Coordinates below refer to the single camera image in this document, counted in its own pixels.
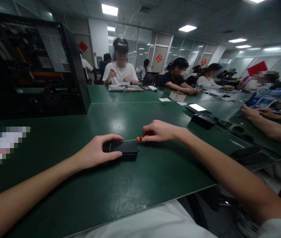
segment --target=forearm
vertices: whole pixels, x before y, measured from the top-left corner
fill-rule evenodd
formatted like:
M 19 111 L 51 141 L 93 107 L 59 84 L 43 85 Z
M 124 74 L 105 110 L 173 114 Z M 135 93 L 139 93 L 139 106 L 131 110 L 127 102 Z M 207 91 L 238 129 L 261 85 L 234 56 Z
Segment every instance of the forearm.
M 79 170 L 69 158 L 0 193 L 0 237 L 58 184 Z
M 227 155 L 181 128 L 177 140 L 184 144 L 258 223 L 281 218 L 281 199 L 261 179 Z

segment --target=smartphone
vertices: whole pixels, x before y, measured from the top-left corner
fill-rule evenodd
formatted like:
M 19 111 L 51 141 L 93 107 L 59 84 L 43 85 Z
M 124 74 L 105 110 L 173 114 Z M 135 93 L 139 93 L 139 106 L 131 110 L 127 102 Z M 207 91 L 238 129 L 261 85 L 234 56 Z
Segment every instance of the smartphone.
M 198 104 L 189 104 L 189 105 L 187 105 L 187 108 L 190 109 L 191 111 L 193 111 L 195 113 L 199 113 L 199 114 L 201 114 L 203 116 L 212 115 L 211 112 L 209 112 L 208 110 L 206 110 L 203 107 L 199 106 Z

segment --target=open computer case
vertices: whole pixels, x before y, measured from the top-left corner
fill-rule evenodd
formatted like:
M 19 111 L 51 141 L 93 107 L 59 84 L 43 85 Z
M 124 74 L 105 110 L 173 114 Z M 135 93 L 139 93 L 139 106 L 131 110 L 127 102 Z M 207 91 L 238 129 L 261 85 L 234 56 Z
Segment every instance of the open computer case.
M 0 120 L 87 114 L 75 35 L 62 23 L 0 13 Z

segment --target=small white box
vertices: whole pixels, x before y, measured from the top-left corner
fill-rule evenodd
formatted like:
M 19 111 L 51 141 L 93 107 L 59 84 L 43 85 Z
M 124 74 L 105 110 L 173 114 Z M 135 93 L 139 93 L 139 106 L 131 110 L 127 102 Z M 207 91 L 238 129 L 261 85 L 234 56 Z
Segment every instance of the small white box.
M 173 101 L 184 102 L 186 95 L 182 92 L 172 91 L 169 98 L 171 98 Z

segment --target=paper sheet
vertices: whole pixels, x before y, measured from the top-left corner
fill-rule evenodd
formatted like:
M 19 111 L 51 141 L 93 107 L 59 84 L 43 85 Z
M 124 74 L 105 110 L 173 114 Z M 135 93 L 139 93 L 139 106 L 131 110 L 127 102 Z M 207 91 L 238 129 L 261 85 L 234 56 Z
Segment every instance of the paper sheet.
M 177 102 L 179 105 L 181 105 L 181 106 L 186 106 L 187 105 L 187 103 L 186 102 Z
M 159 99 L 160 101 L 170 101 L 169 99 Z

